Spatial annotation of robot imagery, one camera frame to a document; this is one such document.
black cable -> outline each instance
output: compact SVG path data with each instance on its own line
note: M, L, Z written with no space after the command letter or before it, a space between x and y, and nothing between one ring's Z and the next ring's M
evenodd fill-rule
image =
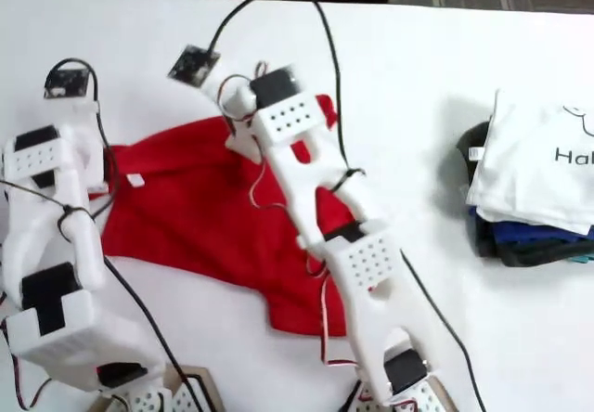
M47 89L47 87L49 87L49 85L50 85L50 77L51 77L52 73L54 73L55 71L60 69L62 66L69 64L69 63L75 63L75 64L82 65L89 71L89 74L93 78L93 101L95 101L97 103L97 128L99 129L99 134L101 135L101 140L103 141L103 144L105 145L105 148L108 152L108 156L110 159L110 166L113 168L111 171L117 176L118 172L119 172L118 164L117 164L117 161L115 160L115 154L113 153L113 149L111 148L110 143L108 142L107 137L105 136L105 131L103 129L103 122L101 121L101 107L99 105L99 80L97 78L97 73L95 72L95 69L93 69L93 66L91 66L88 62L86 62L83 59L64 58L63 60L59 61L54 67L52 67L50 69L49 73L47 74L47 77L45 78L45 88ZM97 219L105 210L107 210L109 208L109 206L111 206L111 204L115 201L115 196L119 190L120 190L120 180L118 178L116 178L114 185L113 185L113 190L110 192L110 197L108 198L108 200L105 202L105 204L103 206L101 206L98 210L96 210L95 212L93 212L93 214L91 214L91 218L93 218L93 220Z
M126 408L126 412L130 412L130 405L128 405L128 402L124 400L120 395L112 395L111 398L123 405Z
M72 213L77 212L77 211L86 212L87 214L89 214L89 216L91 215L91 213L89 211L87 211L86 208L83 208L82 206L72 207L70 205L66 205L66 206L64 206L64 213L58 219L59 234L61 234L62 237L67 242L70 242L71 240L69 238L67 238L66 235L64 234L64 231L62 231L62 223L68 218L69 215L71 215Z
M349 393L349 396L346 397L346 401L344 404L338 409L338 412L348 412L351 406L353 405L353 401L355 400L356 393L359 392L361 388L361 380L357 380L355 386L353 386L353 390Z
M449 334L452 335L452 338L454 338L454 341L456 342L456 344L462 351L462 354L464 354L464 359L466 360L466 367L467 367L468 373L471 377L471 383L472 383L472 389L474 390L474 396L476 397L476 401L478 402L479 407L481 408L482 412L486 412L486 408L484 407L484 403L483 403L483 398L481 397L481 393L479 392L479 386L477 385L476 378L474 377L474 370L472 370L471 357L468 353L468 350L466 350L466 346L464 345L464 342L462 342L462 340L460 339L460 337L458 336L458 334L456 333L454 328L447 321L446 317L444 316L442 311L439 309L439 307L437 306L437 304L431 297L431 294L429 294L429 291L427 291L427 289L425 288L425 285L420 280L419 275L415 271L415 268L412 266L412 264L408 260L405 253L402 250L400 250L400 254L402 254L402 259L405 261L405 264L408 267L410 274L417 281L417 284L419 285L420 290L425 295L427 302L431 305L431 307L433 308L433 310L435 311L435 313L437 314L439 319L442 321L442 324L444 324L444 327L447 328L447 331L449 331Z
M243 1L241 4L233 8L233 10L231 10L231 12L228 15L225 16L219 27L216 29L216 32L214 33L214 37L206 52L207 58L210 58L213 55L214 48L216 47L216 42L221 36L223 30L225 29L225 26L233 19L235 15L237 15L243 8L251 4L253 1L255 0ZM338 124L338 145L341 150L342 158L344 159L348 167L348 160L346 159L346 152L344 150L344 140L342 139L341 68L338 61L338 55L336 54L336 47L334 45L334 39L332 38L332 32L330 30L330 26L328 24L326 14L324 13L322 6L319 4L318 0L308 1L314 4L314 6L316 6L317 13L319 14L322 24L324 25L324 31L326 32L326 36L328 37L328 44L330 48L330 53L332 55L332 64L334 66L334 75L336 80L336 119Z
M57 201L56 199L52 199L51 197L47 196L46 194L39 192L39 191L35 191L34 189L29 189L28 187L23 187L21 185L17 185L16 183L8 182L7 180L3 180L3 179L0 179L0 184L6 185L7 187L15 187L16 189L20 189L21 191L25 191L25 192L28 192L35 196L41 197L42 199L56 203L57 205L61 206L62 208L66 207L66 205L64 203L61 203L61 202Z
M113 266L113 264L111 263L110 259L108 259L107 256L103 256L103 262L105 262L105 266L108 267L108 269L115 276L115 278L118 279L118 281L122 284L122 286L125 288L125 290L128 291L130 296L132 296L132 299L134 299L134 301L136 302L138 307L140 307L140 310L142 310L142 313L144 314L145 318L148 320L148 322L150 323L150 326L154 330L155 335L157 335L157 339L161 343L163 350L169 357L171 364L174 366L174 369L177 372L177 375L182 380L182 382L184 384L186 384L186 387L189 390L189 394L191 395L192 400L194 401L194 405L196 405L196 408L199 410L199 412L203 412L202 406L200 405L200 402L198 401L198 397L194 393L194 389L192 389L192 385L189 383L189 380L187 379L186 374L184 373L182 368L179 366L177 359L175 359L173 352L169 348L169 344L163 337L161 330L159 329L159 326L155 322L155 319L152 317L152 314L150 313L150 311L147 308L147 306L145 305L145 303L142 302L142 299L140 299L140 297L136 294L136 292L130 286L128 281L120 274L120 272L117 270L117 268L115 266Z
M105 204L101 208L93 212L93 214L91 214L91 218L93 220L96 220L105 210L109 208L109 206L111 206L111 204L115 201L116 194L120 190L120 169L118 168L118 161L115 159L115 153L111 148L110 142L105 136L103 122L101 121L101 109L99 109L99 111L97 112L97 127L99 128L99 134L101 135L101 139L103 140L105 149L108 152L108 157L110 158L111 169L108 170L108 175L113 175L113 189L110 192L110 198L105 202Z
M49 72L47 73L47 77L45 78L45 89L47 89L49 87L49 84L50 84L49 79L50 79L52 73L54 73L55 71L60 69L63 65L69 64L71 62L73 62L75 64L80 64L89 71L89 73L93 77L93 101L99 101L99 81L97 80L97 74L95 72L95 69L93 69L93 67L91 67L91 65L88 62L86 62L84 59L64 58L63 60L57 62L56 65L54 67L52 67L49 70Z

wire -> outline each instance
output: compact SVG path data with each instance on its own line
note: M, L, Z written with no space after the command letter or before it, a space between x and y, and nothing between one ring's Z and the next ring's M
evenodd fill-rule
M419 404L417 403L417 400L415 400L415 399L401 401L400 403L393 405L392 408L395 411L397 408L402 409L403 407L408 407L408 406L412 406L412 412L419 412Z
M474 370L472 369L471 357L468 353L468 350L466 350L466 346L464 345L464 342L460 339L460 337L458 336L458 334L456 333L454 328L447 321L446 317L444 316L444 314L441 312L441 310L439 309L439 307L437 306L437 304L431 297L431 294L429 294L429 291L427 291L427 289L425 288L425 285L420 280L419 275L415 271L415 268L412 266L412 263L408 260L405 253L402 250L400 250L400 254L402 255L402 259L404 260L406 266L408 267L410 274L415 278L415 280L417 281L417 284L419 285L420 290L425 295L427 302L431 305L431 307L435 311L435 314L442 321L442 324L444 324L444 327L447 328L447 331L449 331L449 334L452 335L452 338L454 338L454 341L456 342L456 344L462 351L462 354L464 354L464 359L466 360L466 367L467 367L468 373L471 377L471 383L472 383L472 389L474 390L474 396L476 397L476 401L478 402L479 407L481 408L481 411L486 412L486 408L484 407L484 403L483 403L483 398L481 397L481 393L479 392L478 384L476 383L476 378L474 377Z
M312 270L311 266L312 258L310 257L309 253L305 256L305 273L308 276L311 276L315 279L324 276L326 273L326 263L322 262L317 270Z
M214 37L208 47L206 52L207 58L210 58L213 55L214 49L216 48L216 43L219 40L221 33L225 29L226 25L235 17L243 8L251 4L255 0L244 0L241 4L233 8L231 12L225 16L219 27L216 29L214 33ZM328 23L328 19L326 18L326 14L322 9L322 6L319 4L318 0L308 0L316 7L317 13L322 21L322 25L324 26L324 31L326 32L326 36L328 38L328 44L330 49L330 54L332 55L332 65L334 67L334 75L335 75L335 83L336 83L336 115L337 115L337 124L338 124L338 144L341 150L341 155L346 165L348 167L348 160L346 159L346 152L344 150L344 140L342 139L342 98L341 98L341 68L338 61L338 55L336 53L336 46L334 45L334 39L332 38L332 32L330 30L330 26Z
M86 62L84 59L64 58L63 60L57 62L56 65L49 70L49 73L45 77L45 89L47 89L50 85L50 78L51 78L52 73L54 73L58 69L61 69L62 66L72 63L72 62L75 64L82 65L89 71L89 73L93 77L93 100L99 101L99 81L97 80L97 74L95 72L95 69L93 69L93 67L91 67L91 65L88 62Z
M28 192L35 196L41 197L42 199L45 199L47 201L51 201L52 203L56 203L57 205L62 207L62 209L66 207L66 205L64 203L61 203L61 202L57 201L56 199L52 199L51 197L47 196L46 194L39 192L39 191L35 191L34 189L30 189L28 187L23 187L21 185L17 185L16 183L8 182L7 180L3 180L3 179L0 179L0 184L6 185L7 187L15 187L16 189L20 189L21 191Z
M100 110L100 106L98 105L98 95L99 95L98 79L97 79L97 74L96 74L95 70L93 69L93 67L91 67L91 65L88 62L83 61L82 59L78 59L78 58L63 59L58 64L56 64L51 69L51 71L48 73L47 78L45 80L45 85L46 86L48 85L49 76L51 73L53 73L54 71L56 71L57 69L62 67L64 64L67 64L69 62L75 62L78 64L82 64L89 70L89 73L93 76L93 100L97 103L97 127L99 129L99 134L101 135L103 144L105 145L105 148L106 148L108 155L110 157L110 164L113 168L112 171L115 174L114 175L114 184L113 184L114 188L110 193L110 198L101 208L99 208L97 211L95 211L91 215L93 220L95 220L95 219L97 219L97 217L100 214L102 214L105 210L107 210L109 208L109 206L114 202L115 196L116 196L118 190L120 189L120 172L118 169L118 162L116 160L115 154L113 153L113 149L111 148L110 142L108 141L108 139L105 135L105 130L103 128L103 122L101 121L101 110ZM142 310L143 314L145 315L145 317L147 318L148 322L150 323L152 329L154 330L155 334L157 335L157 339L161 343L163 350L167 353L167 356L169 357L172 365L174 366L175 371L177 372L177 375L179 376L179 378L182 380L182 382L186 385L187 389L189 390L190 396L192 397L192 400L193 400L196 408L198 409L199 412L202 412L203 409L200 405L200 402L198 401L198 397L194 393L194 390L192 389L191 384L187 380L186 374L183 372L183 370L179 366L179 363L177 363L177 360L175 359L174 354L172 353L171 349L169 348L169 344L163 337L161 330L159 329L159 326L155 322L154 318L152 317L152 314L150 313L149 309L143 303L143 301L140 299L140 297L136 294L136 292L130 286L130 284L128 284L126 279L120 274L120 272L115 268L115 266L113 266L113 264L111 263L111 261L108 259L107 256L103 256L103 261L104 261L105 265L108 267L108 269L111 271L111 273L116 277L116 279L118 279L120 284L122 284L122 286L130 294L130 296L132 296L132 298L134 299L134 301L136 302L136 304L138 305L140 310ZM209 407L214 409L213 405L211 405L210 402L209 402Z
M226 116L227 118L233 120L234 122L244 122L246 121L246 119L249 117L249 115L246 115L243 118L235 118L235 116L231 113L229 113L226 109L225 106L223 106L223 104L221 103L221 97L223 96L223 89L225 88L226 84L231 81L234 78L242 78L244 80L247 80L248 82L251 81L249 77L242 75L240 73L233 73L229 76L227 76L222 82L221 85L219 85L219 90L216 93L216 105L219 107L219 109L221 110L221 112L223 112L223 115Z
M113 190L110 192L110 197L105 202L105 204L93 212L91 214L91 218L96 220L105 210L109 208L115 201L115 196L120 190L120 169L118 168L118 162L115 158L115 153L113 152L113 148L110 145L107 137L105 136L105 130L103 129L103 122L101 121L101 108L99 107L97 111L97 127L99 128L99 134L101 135L101 139L103 140L103 144L105 145L105 149L108 152L108 157L110 159L111 169L109 169L108 175L111 177L113 174Z
M186 374L184 373L182 368L179 366L179 363L177 362L177 359L175 358L173 352L171 351L171 348L169 347L167 340L163 337L163 335L161 333L161 329L155 322L155 319L152 317L152 314L150 313L150 311L147 308L147 306L145 305L145 303L143 303L142 299L140 299L140 297L136 294L136 292L130 286L128 281L120 274L120 272L117 270L117 268L115 266L113 266L113 264L111 263L110 259L108 259L107 256L103 256L103 262L105 262L105 266L108 267L108 269L115 276L115 278L118 279L120 284L122 284L122 286L125 288L125 290L128 291L130 296L132 296L132 299L134 299L134 301L136 302L136 304L138 305L140 310L142 310L142 313L144 314L147 321L150 323L150 326L152 327L153 331L155 332L155 335L157 335L157 339L161 343L163 350L169 357L171 364L174 366L174 369L177 372L177 375L182 380L182 382L184 384L186 384L186 387L189 390L189 394L192 397L192 401L194 402L194 405L196 405L196 408L199 410L199 412L203 412L202 406L200 405L200 402L198 401L198 397L194 393L194 389L192 389L192 385L189 383L189 380L187 379Z
M252 204L252 206L254 208L256 208L258 210L269 210L271 208L280 209L280 210L284 211L289 216L289 218L291 218L291 215L289 214L289 210L287 209L287 206L285 206L284 204L282 204L278 201L268 203L267 205L261 205L256 201L255 191L256 191L256 188L258 187L258 185L260 185L260 182L262 182L262 179L264 178L264 174L266 172L266 160L264 158L264 151L262 150L262 147L260 146L260 143L258 142L258 140L254 137L253 141L256 143L256 146L258 147L258 151L260 152L260 159L262 160L262 164L260 166L260 173L258 174L256 179L253 181L252 185L250 186L250 190L248 191L248 197L250 198L250 203Z
M344 404L338 409L338 412L348 412L351 406L353 405L353 401L355 400L356 393L361 388L361 380L357 380L355 386L353 386L353 390L349 393L349 396L346 397Z
M355 366L358 364L351 359L327 359L326 348L328 345L328 308L326 306L326 286L328 285L329 273L324 276L319 291L320 304L322 308L322 336L320 340L320 358L324 365L331 367Z
M3 319L2 322L0 322L0 329L2 329L2 334L4 335L6 345L8 346L8 348L10 348L10 344L8 342L8 331L6 330L6 320L5 319ZM34 408L37 405L37 403L39 402L39 399L41 398L42 393L45 391L45 388L53 380L51 378L48 378L47 380L45 380L41 384L41 386L39 386L39 388L37 389L37 392L33 396L31 403L28 406L25 405L25 401L22 398L22 391L20 388L19 359L13 354L10 354L10 358L12 359L12 368L13 368L14 377L15 377L15 395L17 396L17 402L19 403L19 407L21 410L31 410L32 408Z
M66 65L66 64L70 64L70 63L82 65L83 67L85 67L88 70L89 74L93 78L93 101L95 101L97 103L97 128L99 130L99 134L101 135L101 140L103 141L103 144L105 145L105 148L108 152L108 156L110 159L110 166L113 168L110 171L112 171L117 176L117 175L119 175L118 164L115 160L115 154L113 153L113 149L111 148L110 143L108 142L108 139L105 136L105 130L103 129L103 122L101 120L101 106L99 105L99 80L97 78L97 73L95 72L95 69L93 69L93 67L83 59L64 58L63 60L56 63L56 65L50 69L49 73L45 77L45 89L47 89L50 85L51 75L54 72L56 72L57 70L59 70L62 66ZM120 190L120 180L118 178L116 178L115 182L114 182L113 190L110 192L110 197L108 198L108 200L105 202L105 204L103 204L103 206L101 206L99 209L97 209L95 212L93 212L93 214L91 214L91 218L93 220L97 219L105 210L107 210L109 208L109 206L111 206L111 204L115 201L115 196L119 190Z
M118 403L123 405L126 408L126 412L130 412L132 409L126 400L124 400L120 395L112 395L111 398L116 400Z

white label tag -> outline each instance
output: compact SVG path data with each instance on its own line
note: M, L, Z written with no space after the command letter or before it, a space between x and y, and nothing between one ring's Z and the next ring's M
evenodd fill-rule
M484 155L484 148L468 148L468 160L481 161Z
M132 187L143 187L145 185L145 179L140 174L127 174L126 178Z

folded t-shirt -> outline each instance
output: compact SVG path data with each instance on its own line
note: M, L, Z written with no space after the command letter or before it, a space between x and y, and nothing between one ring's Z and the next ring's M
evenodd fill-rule
M489 222L587 234L594 225L594 105L547 89L500 90L467 202Z
M329 97L317 98L331 126L336 114ZM261 172L227 149L222 117L191 122L128 147L115 147L121 188L105 230L103 249L181 268L260 291L273 328L292 333L321 332L321 278L305 269L305 251L282 209L256 209L248 192ZM294 148L307 154L303 145ZM139 174L133 187L127 176ZM318 224L323 233L353 220L326 189L317 191ZM266 166L255 190L259 204L284 203L276 178ZM314 269L319 263L311 265ZM327 290L330 336L345 334L340 295Z

white plastic part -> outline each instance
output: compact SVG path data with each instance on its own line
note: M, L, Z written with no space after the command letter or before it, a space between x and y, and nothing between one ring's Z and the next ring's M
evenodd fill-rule
M130 407L118 400L112 400L106 412L171 412L171 391L146 384L128 393L119 395Z
M278 118L287 117L288 120L279 125ZM315 96L301 93L258 110L253 116L252 133L282 187L291 219L304 246L322 260L324 236L317 226L316 189L333 188L348 168ZM308 163L300 162L291 148L299 141L303 141L307 148ZM364 175L354 174L336 192L355 219L361 222L383 214L364 182Z
M396 268L400 253L390 227L381 220L360 226L366 233L356 242L336 237L326 243L325 260L342 298L350 340L360 376L369 383L373 397L387 405L393 396L383 363L394 347L395 330L406 333L394 314Z
M59 134L67 134L37 146L14 150L15 139L8 141L4 150L4 178L34 191L39 191L32 177L53 171L55 191L46 195L60 203L89 210L85 164L94 163L90 155L80 153L79 141L69 141L74 130L62 128ZM97 150L87 150L88 154ZM58 219L64 213L56 203L22 191L7 187L8 235L3 245L2 276L6 294L21 307L20 282L38 271L40 259L50 239L59 235ZM62 224L64 235L71 241L75 252L74 269L81 286L88 290L100 290L106 280L103 252L99 232L93 219L86 212L77 211L67 216Z
M200 402L202 410L204 412L214 412L208 406L208 402L206 401L206 397L204 396L200 384L192 378L189 378L188 381ZM171 397L170 391L156 388L147 388L144 392L135 390L123 394L122 398L130 406L130 412L198 412L186 384L183 383L173 398ZM106 412L128 411L120 401L114 399L111 401Z
M78 119L57 127L58 138L22 150L15 150L13 138L3 151L7 181L42 192L59 203L6 187L9 219L2 276L3 289L15 305L22 307L24 277L61 264L41 262L47 243L59 237L58 220L64 214L60 204L86 210L71 212L61 224L74 250L73 269L82 288L60 299L64 326L42 335L38 312L30 308L9 316L6 328L12 354L43 367L54 380L84 391L110 389L99 382L98 367L140 364L147 371L144 375L113 389L125 392L161 377L164 363L152 334L107 311L96 296L105 286L107 270L99 231L88 213L87 190L103 180L103 147L93 126L97 122L94 115L78 113ZM32 178L44 172L53 173L54 185L40 189Z
M258 145L247 123L240 121L244 116L255 112L256 97L243 77L228 79L235 74L234 70L232 64L219 58L200 90L227 116L227 121L233 124L235 134L229 136L225 146L255 163L260 163L262 158Z
M402 316L394 310L404 263L366 177L355 173L343 180L348 168L325 121L315 97L302 92L257 110L252 126L242 128L255 137L282 188L299 232L297 243L326 262L337 285L359 378L368 383L379 404L388 406L393 391L384 361L410 348L409 337L398 323ZM299 161L292 150L300 141L309 152L308 162ZM360 223L362 238L349 242L338 236L325 241L317 225L318 187L335 190Z
M164 371L157 342L137 323L101 307L88 290L62 297L65 327L41 336L37 312L30 308L6 319L10 351L45 369L54 380L91 392L106 390L97 367L113 362L134 362L146 368L142 378L114 389L158 378Z
M204 392L200 387L200 384L197 380L192 378L188 379L190 386L192 386L192 390L196 394L200 406L204 412L214 412L208 406L208 402L206 401L206 397L204 396ZM183 384L179 387L177 392L175 393L174 400L172 401L172 409L174 412L198 412L194 401L189 393L189 390L186 387L186 384Z
M392 412L391 406L383 406L377 403L375 400L359 401L361 397L364 400L368 399L371 395L369 389L364 387L360 393L357 394L357 399L353 402L353 405L349 409L349 412ZM422 380L399 393L394 397L393 404L398 405L407 400L415 400L417 402L417 408L419 412L448 412L451 408L442 402L441 398L431 384L427 380ZM394 408L394 412L413 412L414 406L397 406Z

